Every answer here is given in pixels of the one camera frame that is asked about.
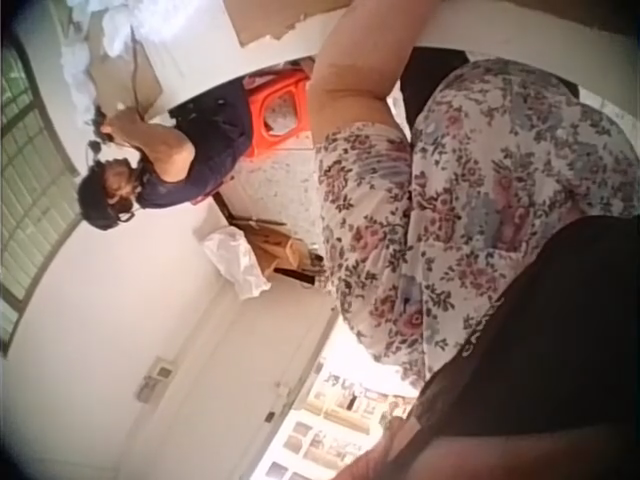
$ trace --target floor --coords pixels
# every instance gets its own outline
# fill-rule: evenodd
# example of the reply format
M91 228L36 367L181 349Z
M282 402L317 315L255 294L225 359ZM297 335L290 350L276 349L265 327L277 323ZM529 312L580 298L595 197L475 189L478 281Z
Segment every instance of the floor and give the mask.
M640 126L635 119L586 90L582 90L581 98L614 118L634 144L640 145ZM396 117L403 119L402 97L397 89L390 97L390 105ZM234 181L225 185L221 193L235 215L283 222L294 236L322 255L316 170L311 136L304 133L258 163L241 162Z

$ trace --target man's arm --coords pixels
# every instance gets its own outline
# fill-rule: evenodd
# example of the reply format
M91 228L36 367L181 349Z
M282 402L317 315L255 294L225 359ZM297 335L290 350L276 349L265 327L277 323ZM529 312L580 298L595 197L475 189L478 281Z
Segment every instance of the man's arm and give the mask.
M440 0L355 0L316 57L309 88L315 143L340 127L400 127L386 103Z
M183 180L195 156L191 141L175 128L145 123L134 109L126 109L107 119L104 133L118 143L142 150L156 173L167 182Z

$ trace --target red plastic stool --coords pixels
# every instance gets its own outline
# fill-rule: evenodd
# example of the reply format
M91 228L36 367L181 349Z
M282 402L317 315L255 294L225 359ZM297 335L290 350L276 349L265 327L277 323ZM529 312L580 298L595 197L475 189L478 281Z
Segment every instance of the red plastic stool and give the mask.
M267 153L276 146L309 130L309 110L307 108L307 83L305 72L294 70L282 73L252 90L249 90L249 107L253 124L253 141L246 158L254 159ZM267 129L265 113L267 107L277 98L290 94L293 96L297 124L282 135L275 135Z

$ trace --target cardboard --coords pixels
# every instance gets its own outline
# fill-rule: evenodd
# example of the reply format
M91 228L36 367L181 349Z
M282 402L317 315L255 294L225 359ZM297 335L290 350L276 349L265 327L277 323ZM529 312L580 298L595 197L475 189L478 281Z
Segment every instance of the cardboard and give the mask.
M613 33L634 31L633 15L620 15L619 2L602 0L496 0L549 13ZM295 24L318 15L347 7L351 0L224 0L240 45L262 37L279 39Z
M117 111L119 103L135 106L133 56L109 57L102 47L103 13L91 15L87 43L91 53L89 74L96 86L98 104L107 116ZM149 61L144 47L136 42L138 66L135 69L135 88L140 113L146 114L162 95L162 85Z
M296 23L350 4L351 0L224 0L243 47L266 36L282 38Z

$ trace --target person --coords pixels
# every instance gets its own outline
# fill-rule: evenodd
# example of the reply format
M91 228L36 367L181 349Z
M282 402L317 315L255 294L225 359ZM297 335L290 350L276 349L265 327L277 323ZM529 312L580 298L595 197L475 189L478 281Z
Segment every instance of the person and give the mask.
M242 79L208 90L170 112L175 127L148 124L133 108L108 118L101 130L140 152L95 161L78 188L83 219L110 230L141 208L168 208L210 195L251 146L253 129Z
M453 62L407 139L387 97L438 4L355 0L313 66L329 280L372 356L424 385L336 479L614 478L637 401L637 153L570 84L504 59Z

